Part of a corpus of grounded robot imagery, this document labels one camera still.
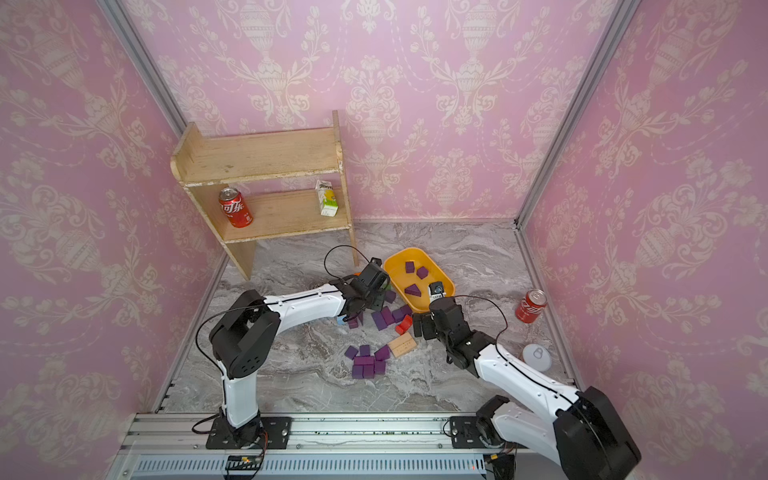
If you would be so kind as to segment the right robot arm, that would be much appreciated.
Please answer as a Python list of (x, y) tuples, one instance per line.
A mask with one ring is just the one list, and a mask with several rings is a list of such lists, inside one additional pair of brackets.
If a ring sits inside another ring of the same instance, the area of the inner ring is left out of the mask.
[(452, 297), (413, 317), (425, 340), (437, 340), (448, 363), (501, 390), (476, 413), (491, 445), (522, 445), (559, 465), (569, 479), (625, 479), (642, 453), (610, 399), (579, 390), (515, 358), (497, 338), (474, 330)]

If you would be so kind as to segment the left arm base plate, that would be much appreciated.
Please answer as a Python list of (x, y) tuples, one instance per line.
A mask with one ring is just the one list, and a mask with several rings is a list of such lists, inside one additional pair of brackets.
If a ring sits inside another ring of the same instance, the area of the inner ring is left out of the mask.
[(292, 418), (288, 416), (257, 416), (244, 426), (234, 428), (227, 418), (219, 415), (206, 440), (208, 450), (285, 450), (291, 434)]

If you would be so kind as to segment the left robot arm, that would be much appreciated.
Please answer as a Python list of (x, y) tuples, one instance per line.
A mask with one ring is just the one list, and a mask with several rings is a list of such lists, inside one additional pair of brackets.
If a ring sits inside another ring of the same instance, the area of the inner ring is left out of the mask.
[(291, 420), (274, 426), (262, 420), (257, 398), (257, 371), (266, 362), (278, 335), (316, 320), (347, 323), (382, 306), (389, 275), (382, 260), (372, 258), (358, 274), (336, 278), (299, 293), (263, 296), (248, 290), (223, 313), (209, 333), (207, 356), (221, 374), (222, 405), (210, 420), (209, 450), (284, 449)]

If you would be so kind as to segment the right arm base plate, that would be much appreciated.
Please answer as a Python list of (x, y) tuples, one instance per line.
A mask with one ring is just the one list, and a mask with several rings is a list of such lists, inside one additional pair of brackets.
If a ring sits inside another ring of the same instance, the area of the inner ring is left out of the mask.
[(494, 449), (503, 444), (482, 431), (476, 416), (451, 416), (445, 431), (454, 449)]

